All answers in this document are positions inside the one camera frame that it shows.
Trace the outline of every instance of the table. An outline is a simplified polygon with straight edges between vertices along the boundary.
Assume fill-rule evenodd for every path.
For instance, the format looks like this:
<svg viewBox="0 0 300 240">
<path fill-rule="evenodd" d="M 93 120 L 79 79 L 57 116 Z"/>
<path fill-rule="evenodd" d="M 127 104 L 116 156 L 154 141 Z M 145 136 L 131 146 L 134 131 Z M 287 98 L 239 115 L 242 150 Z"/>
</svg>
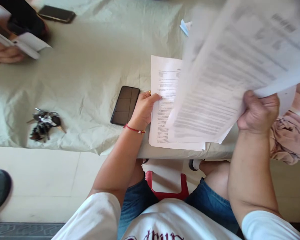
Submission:
<svg viewBox="0 0 300 240">
<path fill-rule="evenodd" d="M 60 149 L 108 154 L 121 126 L 110 123 L 123 85 L 150 89 L 152 55 L 182 58 L 185 34 L 195 0 L 46 0 L 34 1 L 76 12 L 71 24 L 47 22 L 53 48 L 41 58 L 0 65 L 0 146 Z M 224 1 L 204 1 L 207 11 Z M 29 139 L 26 124 L 34 108 L 58 112 L 67 134 L 50 132 L 46 143 Z M 230 158 L 236 126 L 222 145 L 206 151 L 151 147 L 145 134 L 140 158 Z"/>
</svg>

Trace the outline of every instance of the shirt sleeve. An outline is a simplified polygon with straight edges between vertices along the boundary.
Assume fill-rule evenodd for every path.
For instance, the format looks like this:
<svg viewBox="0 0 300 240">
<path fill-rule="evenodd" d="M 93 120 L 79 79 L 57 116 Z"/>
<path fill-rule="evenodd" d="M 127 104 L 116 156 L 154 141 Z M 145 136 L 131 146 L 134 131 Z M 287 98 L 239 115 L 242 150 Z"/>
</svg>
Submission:
<svg viewBox="0 0 300 240">
<path fill-rule="evenodd" d="M 242 233 L 246 240 L 300 239 L 300 232 L 290 223 L 267 211 L 248 213 L 242 221 Z"/>
<path fill-rule="evenodd" d="M 110 193 L 95 193 L 79 207 L 52 240 L 117 239 L 121 207 Z"/>
</svg>

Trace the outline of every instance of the printed graphic on shirt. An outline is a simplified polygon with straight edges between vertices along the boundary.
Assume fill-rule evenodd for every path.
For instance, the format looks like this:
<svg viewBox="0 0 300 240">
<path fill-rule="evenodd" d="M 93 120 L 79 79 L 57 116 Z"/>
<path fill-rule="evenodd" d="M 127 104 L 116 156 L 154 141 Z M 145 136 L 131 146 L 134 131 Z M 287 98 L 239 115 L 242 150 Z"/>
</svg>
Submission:
<svg viewBox="0 0 300 240">
<path fill-rule="evenodd" d="M 150 229 L 143 239 L 137 239 L 135 236 L 129 236 L 124 240 L 184 240 L 184 237 L 181 237 L 180 235 L 175 233 L 159 234 L 155 231 L 151 231 Z"/>
</svg>

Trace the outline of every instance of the doormat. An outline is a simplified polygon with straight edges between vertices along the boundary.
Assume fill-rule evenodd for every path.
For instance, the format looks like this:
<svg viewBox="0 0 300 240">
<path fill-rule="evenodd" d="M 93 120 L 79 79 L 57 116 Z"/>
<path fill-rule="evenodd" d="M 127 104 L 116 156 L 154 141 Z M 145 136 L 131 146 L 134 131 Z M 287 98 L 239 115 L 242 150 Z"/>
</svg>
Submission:
<svg viewBox="0 0 300 240">
<path fill-rule="evenodd" d="M 0 223 L 0 239 L 50 240 L 64 223 Z"/>
</svg>

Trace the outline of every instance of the red plastic chair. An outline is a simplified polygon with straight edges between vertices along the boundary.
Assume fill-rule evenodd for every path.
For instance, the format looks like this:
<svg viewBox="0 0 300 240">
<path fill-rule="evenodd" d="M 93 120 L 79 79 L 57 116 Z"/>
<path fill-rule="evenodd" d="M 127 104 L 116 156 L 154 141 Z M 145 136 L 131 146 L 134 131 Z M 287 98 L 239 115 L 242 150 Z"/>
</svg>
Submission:
<svg viewBox="0 0 300 240">
<path fill-rule="evenodd" d="M 146 181 L 148 182 L 149 187 L 153 191 L 154 195 L 161 201 L 165 198 L 177 198 L 180 200 L 185 200 L 189 196 L 189 190 L 187 185 L 187 176 L 184 173 L 181 173 L 181 192 L 180 193 L 164 193 L 156 192 L 152 189 L 152 171 L 146 172 Z"/>
</svg>

